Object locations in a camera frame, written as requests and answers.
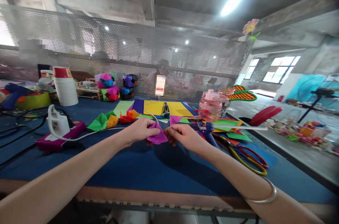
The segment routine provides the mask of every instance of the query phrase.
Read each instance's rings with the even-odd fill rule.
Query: fluorescent light
[[[221,16],[227,16],[239,5],[241,0],[228,0],[221,10]]]

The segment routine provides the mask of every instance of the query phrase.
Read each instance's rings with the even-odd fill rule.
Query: hand
[[[160,133],[160,129],[149,129],[149,127],[154,123],[155,121],[142,117],[119,132],[124,141],[124,147],[129,147],[134,142],[144,140],[149,136],[158,135]]]
[[[176,146],[179,141],[187,150],[200,157],[203,157],[206,150],[211,146],[188,124],[175,124],[168,127],[164,132],[173,146]]]

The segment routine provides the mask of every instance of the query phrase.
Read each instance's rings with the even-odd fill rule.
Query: bracelet
[[[269,198],[264,199],[264,200],[252,200],[252,199],[244,198],[246,201],[256,203],[256,204],[267,204],[267,203],[272,202],[275,199],[275,197],[276,197],[276,187],[273,185],[273,183],[270,182],[269,179],[267,179],[265,177],[263,177],[263,179],[265,179],[271,185],[272,190],[273,190],[272,195]]]

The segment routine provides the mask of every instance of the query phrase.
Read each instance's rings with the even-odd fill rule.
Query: origami ball
[[[122,87],[120,90],[120,98],[128,100],[134,97],[134,88]]]
[[[123,75],[123,85],[128,88],[138,86],[138,77],[134,74]]]
[[[108,98],[109,101],[116,101],[120,97],[119,87],[108,88],[105,96]]]
[[[97,82],[99,88],[109,88],[115,85],[114,74],[103,73]]]

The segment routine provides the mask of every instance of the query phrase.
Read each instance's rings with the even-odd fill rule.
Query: pink flower
[[[245,24],[244,26],[243,34],[248,35],[251,32],[253,32],[258,22],[259,22],[259,19],[252,19],[252,21],[248,21],[248,23]]]

